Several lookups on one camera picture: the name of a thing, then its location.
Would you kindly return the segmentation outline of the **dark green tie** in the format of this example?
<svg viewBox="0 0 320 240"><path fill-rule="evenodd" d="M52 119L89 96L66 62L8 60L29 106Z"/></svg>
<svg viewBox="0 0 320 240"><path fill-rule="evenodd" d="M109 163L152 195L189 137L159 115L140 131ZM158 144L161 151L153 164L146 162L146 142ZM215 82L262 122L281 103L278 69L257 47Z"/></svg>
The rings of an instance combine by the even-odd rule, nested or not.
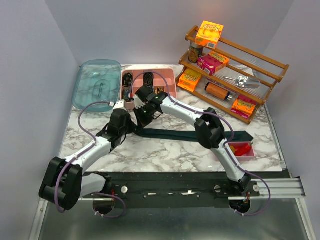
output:
<svg viewBox="0 0 320 240"><path fill-rule="evenodd" d="M133 132L135 135L142 138L174 140L197 143L196 131L179 131L167 129L142 128ZM233 143L252 142L254 137L247 131L234 131Z"/></svg>

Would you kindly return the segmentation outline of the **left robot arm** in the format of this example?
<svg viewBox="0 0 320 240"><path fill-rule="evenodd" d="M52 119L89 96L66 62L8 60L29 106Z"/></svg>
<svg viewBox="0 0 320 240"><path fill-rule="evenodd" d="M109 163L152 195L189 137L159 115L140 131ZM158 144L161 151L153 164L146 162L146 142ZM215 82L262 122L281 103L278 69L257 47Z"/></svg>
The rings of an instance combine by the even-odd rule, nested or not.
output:
<svg viewBox="0 0 320 240"><path fill-rule="evenodd" d="M54 157L50 160L39 197L55 204L61 213L72 209L81 197L93 193L101 198L107 197L111 191L107 178L100 173L84 174L96 161L119 146L122 138L135 128L127 110L113 110L109 123L89 145L66 158Z"/></svg>

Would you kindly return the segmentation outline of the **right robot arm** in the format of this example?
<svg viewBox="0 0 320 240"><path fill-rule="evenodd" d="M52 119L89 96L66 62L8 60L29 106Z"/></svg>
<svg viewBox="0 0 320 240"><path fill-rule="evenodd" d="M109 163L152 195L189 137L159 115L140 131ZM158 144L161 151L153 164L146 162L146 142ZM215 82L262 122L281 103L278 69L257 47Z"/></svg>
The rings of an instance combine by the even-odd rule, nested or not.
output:
<svg viewBox="0 0 320 240"><path fill-rule="evenodd" d="M166 92L156 94L147 86L140 87L131 96L139 127L150 124L154 120L155 113L168 114L192 125L197 142L212 151L222 164L229 180L230 191L236 196L248 191L252 178L241 168L241 164L232 152L221 122L222 118L213 108L204 110L191 107Z"/></svg>

